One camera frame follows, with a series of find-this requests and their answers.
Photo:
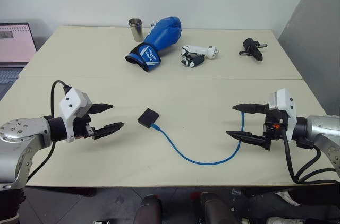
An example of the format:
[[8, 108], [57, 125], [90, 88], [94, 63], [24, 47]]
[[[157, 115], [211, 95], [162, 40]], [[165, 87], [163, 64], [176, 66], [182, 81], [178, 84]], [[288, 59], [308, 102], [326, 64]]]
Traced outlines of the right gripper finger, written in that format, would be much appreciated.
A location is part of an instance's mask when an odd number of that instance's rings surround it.
[[265, 147], [266, 145], [266, 139], [265, 137], [263, 136], [257, 136], [257, 135], [253, 135], [252, 133], [250, 132], [245, 132], [245, 131], [226, 131], [226, 133], [241, 141], [241, 142], [244, 142], [244, 143], [247, 143], [247, 144], [252, 144], [252, 145], [257, 145], [257, 146], [260, 146], [260, 147]]
[[261, 104], [238, 104], [232, 107], [234, 110], [240, 111], [242, 113], [248, 114], [265, 114], [266, 105]]

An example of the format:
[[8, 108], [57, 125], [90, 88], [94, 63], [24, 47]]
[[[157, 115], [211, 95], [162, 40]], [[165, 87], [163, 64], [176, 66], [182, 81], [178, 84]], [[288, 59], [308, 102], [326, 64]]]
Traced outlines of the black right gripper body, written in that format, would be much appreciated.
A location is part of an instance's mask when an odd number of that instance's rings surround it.
[[265, 123], [263, 124], [263, 137], [265, 144], [263, 148], [270, 150], [271, 141], [282, 138], [282, 130], [287, 131], [288, 114], [285, 110], [270, 109], [265, 104]]

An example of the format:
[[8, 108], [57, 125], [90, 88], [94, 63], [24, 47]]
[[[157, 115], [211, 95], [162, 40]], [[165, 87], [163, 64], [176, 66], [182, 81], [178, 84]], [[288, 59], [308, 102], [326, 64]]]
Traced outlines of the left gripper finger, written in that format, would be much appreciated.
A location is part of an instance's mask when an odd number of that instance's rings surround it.
[[106, 110], [109, 110], [111, 108], [113, 108], [113, 105], [110, 104], [104, 104], [104, 103], [100, 103], [100, 104], [92, 104], [92, 106], [89, 109], [89, 114], [98, 114], [98, 113], [102, 113]]
[[124, 125], [125, 125], [125, 123], [122, 123], [122, 122], [105, 125], [103, 128], [100, 128], [98, 130], [94, 130], [93, 139], [97, 140], [97, 139], [100, 139], [102, 137], [109, 136], [109, 135], [117, 132], [118, 130], [120, 130]]

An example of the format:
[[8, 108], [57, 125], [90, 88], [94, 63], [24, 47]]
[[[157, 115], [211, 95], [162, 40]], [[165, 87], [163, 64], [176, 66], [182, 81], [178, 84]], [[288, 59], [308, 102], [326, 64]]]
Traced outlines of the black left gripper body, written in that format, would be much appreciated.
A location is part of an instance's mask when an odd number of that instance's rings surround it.
[[80, 108], [74, 115], [73, 120], [73, 131], [74, 138], [88, 138], [93, 137], [95, 134], [95, 129], [90, 126], [91, 117], [90, 113], [92, 111], [92, 106], [85, 110], [84, 107]]

